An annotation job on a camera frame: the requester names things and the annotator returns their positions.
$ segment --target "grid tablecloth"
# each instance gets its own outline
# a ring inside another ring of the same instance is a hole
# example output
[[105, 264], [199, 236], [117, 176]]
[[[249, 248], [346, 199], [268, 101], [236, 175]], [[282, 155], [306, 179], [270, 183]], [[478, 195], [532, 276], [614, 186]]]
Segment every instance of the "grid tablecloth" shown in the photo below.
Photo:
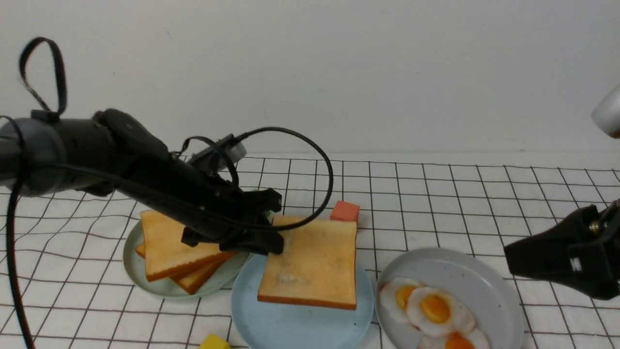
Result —
[[[620, 197], [614, 170], [332, 160], [338, 200], [361, 206], [358, 261], [376, 281], [407, 250], [442, 247], [497, 270], [521, 300], [523, 348], [620, 348], [620, 299], [597, 301], [567, 287], [514, 278], [502, 247], [552, 227], [577, 207]], [[309, 215], [325, 197], [316, 160], [246, 158], [244, 189], [274, 188], [287, 215]], [[6, 212], [8, 191], [1, 192]], [[247, 348], [231, 321], [231, 285], [189, 302], [162, 301], [134, 287], [122, 263], [124, 238], [146, 207], [120, 193], [27, 198], [17, 210], [17, 266], [39, 348], [186, 349], [215, 333]], [[23, 348], [1, 239], [0, 348]], [[393, 348], [376, 319], [360, 348]]]

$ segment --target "black strap loop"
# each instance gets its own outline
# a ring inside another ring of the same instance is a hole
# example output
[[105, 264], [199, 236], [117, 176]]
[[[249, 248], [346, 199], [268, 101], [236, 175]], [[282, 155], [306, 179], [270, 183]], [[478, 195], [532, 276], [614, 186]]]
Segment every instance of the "black strap loop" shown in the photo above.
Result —
[[[42, 42], [46, 42], [50, 46], [51, 55], [54, 59], [54, 71], [56, 73], [56, 90], [58, 91], [58, 111], [56, 112], [50, 110], [47, 104], [45, 104], [45, 101], [43, 101], [41, 96], [39, 96], [39, 94], [30, 86], [30, 84], [28, 84], [28, 80], [26, 79], [26, 63], [28, 63], [28, 58], [30, 58], [32, 52]], [[19, 57], [19, 73], [21, 74], [22, 81], [24, 82], [24, 85], [26, 86], [30, 94], [37, 100], [39, 105], [41, 105], [41, 108], [43, 108], [43, 110], [45, 111], [32, 111], [32, 116], [38, 119], [46, 119], [46, 121], [49, 122], [58, 121], [60, 119], [60, 115], [64, 112], [67, 106], [67, 84], [64, 76], [63, 56], [60, 53], [58, 45], [54, 41], [46, 39], [44, 37], [37, 37], [32, 39], [32, 41], [30, 41], [28, 45], [26, 45], [24, 51], [22, 52], [22, 55]]]

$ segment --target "egg yolk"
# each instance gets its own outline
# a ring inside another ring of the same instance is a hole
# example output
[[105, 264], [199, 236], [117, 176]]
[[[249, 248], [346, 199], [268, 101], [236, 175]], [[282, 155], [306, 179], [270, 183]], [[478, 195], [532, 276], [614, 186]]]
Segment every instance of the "egg yolk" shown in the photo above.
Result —
[[420, 301], [422, 313], [430, 322], [443, 324], [450, 318], [450, 306], [440, 296], [430, 294]]
[[411, 292], [413, 292], [415, 286], [403, 286], [396, 291], [396, 305], [401, 308], [401, 310], [405, 311], [407, 308], [407, 302], [409, 301], [409, 296], [411, 296]]
[[476, 349], [474, 345], [467, 339], [461, 336], [460, 333], [455, 333], [449, 336], [446, 342], [445, 349]]

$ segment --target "toast slice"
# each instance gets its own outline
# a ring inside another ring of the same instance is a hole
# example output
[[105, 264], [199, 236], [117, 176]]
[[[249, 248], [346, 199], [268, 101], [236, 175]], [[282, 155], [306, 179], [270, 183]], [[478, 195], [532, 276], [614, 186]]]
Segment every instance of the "toast slice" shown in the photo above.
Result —
[[[273, 224], [301, 219], [276, 215]], [[284, 251], [267, 257], [258, 301], [355, 310], [356, 235], [356, 222], [318, 219], [282, 232]]]
[[[138, 256], [145, 258], [146, 250], [143, 243], [136, 247], [136, 253]], [[173, 275], [170, 279], [185, 292], [187, 292], [187, 294], [195, 294], [196, 291], [201, 288], [202, 285], [204, 285], [205, 282], [213, 276], [213, 274], [215, 274], [224, 262], [226, 262], [226, 260], [214, 261], [206, 264], [205, 266], [198, 267], [195, 271]]]
[[144, 258], [147, 281], [157, 281], [174, 275], [189, 273], [214, 261], [223, 261], [233, 252], [222, 252], [215, 243], [199, 243], [190, 247], [181, 242], [181, 223], [165, 215], [148, 210], [140, 212], [144, 235]]

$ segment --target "gray plate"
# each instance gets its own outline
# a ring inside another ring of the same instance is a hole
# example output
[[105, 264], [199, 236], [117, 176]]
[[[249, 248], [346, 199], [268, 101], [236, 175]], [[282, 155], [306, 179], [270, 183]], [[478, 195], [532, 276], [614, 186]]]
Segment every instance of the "gray plate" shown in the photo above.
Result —
[[471, 310], [476, 327], [486, 333], [493, 349], [519, 349], [525, 318], [516, 292], [491, 267], [445, 248], [422, 248], [396, 258], [381, 273], [375, 291], [379, 324], [398, 349], [415, 348], [422, 334], [393, 321], [379, 303], [379, 287], [398, 277], [442, 288]]
[[224, 262], [195, 294], [189, 295], [170, 279], [153, 281], [151, 283], [146, 280], [144, 260], [142, 257], [138, 256], [135, 251], [136, 247], [141, 244], [142, 241], [144, 241], [142, 224], [138, 222], [125, 241], [125, 248], [123, 249], [125, 271], [137, 287], [154, 296], [168, 299], [193, 299], [219, 291], [225, 284], [232, 281], [237, 276], [239, 270], [241, 270], [241, 267], [246, 263], [250, 255], [246, 252], [237, 253], [237, 255]]

